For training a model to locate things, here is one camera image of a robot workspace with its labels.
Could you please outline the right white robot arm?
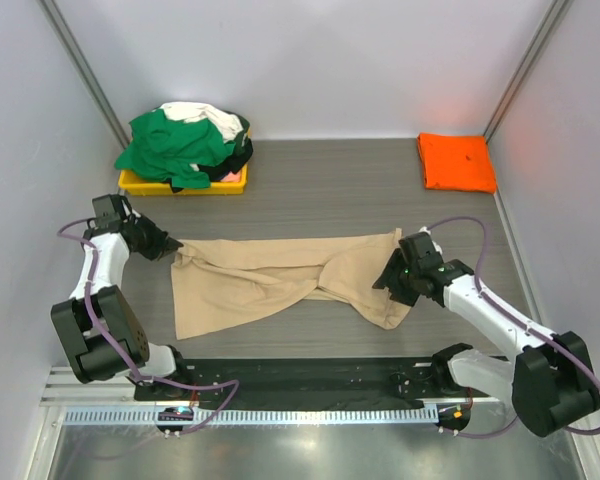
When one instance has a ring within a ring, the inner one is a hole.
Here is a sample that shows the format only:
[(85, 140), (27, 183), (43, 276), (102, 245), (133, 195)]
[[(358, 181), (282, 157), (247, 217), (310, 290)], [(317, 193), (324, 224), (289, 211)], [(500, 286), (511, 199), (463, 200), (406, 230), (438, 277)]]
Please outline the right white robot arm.
[(477, 390), (511, 408), (534, 435), (546, 437), (600, 409), (585, 341), (558, 334), (495, 295), (460, 260), (446, 261), (428, 232), (399, 240), (374, 288), (413, 306), (426, 297), (468, 321), (502, 353), (485, 355), (456, 344), (432, 357), (431, 384), (451, 396)]

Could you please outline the beige t shirt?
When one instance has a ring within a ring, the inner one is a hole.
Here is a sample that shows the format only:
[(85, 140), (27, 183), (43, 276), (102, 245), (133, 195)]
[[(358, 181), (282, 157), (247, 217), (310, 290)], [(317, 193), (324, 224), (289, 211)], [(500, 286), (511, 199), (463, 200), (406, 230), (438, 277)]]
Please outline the beige t shirt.
[(255, 322), (302, 300), (350, 305), (391, 330), (410, 311), (374, 288), (402, 231), (353, 237), (185, 240), (171, 266), (179, 340)]

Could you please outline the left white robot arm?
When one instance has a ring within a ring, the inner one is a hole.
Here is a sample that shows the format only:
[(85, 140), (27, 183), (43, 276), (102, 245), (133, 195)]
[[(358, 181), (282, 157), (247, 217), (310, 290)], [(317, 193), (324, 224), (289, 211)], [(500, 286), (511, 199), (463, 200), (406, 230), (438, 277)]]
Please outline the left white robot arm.
[(94, 216), (82, 220), (80, 236), (58, 235), (80, 243), (84, 263), (69, 299), (51, 308), (67, 360), (83, 384), (125, 376), (132, 383), (157, 387), (168, 398), (184, 398), (192, 387), (182, 355), (172, 346), (148, 341), (140, 321), (121, 291), (124, 268), (133, 253), (157, 261), (183, 244), (137, 212), (129, 200), (108, 194), (92, 200)]

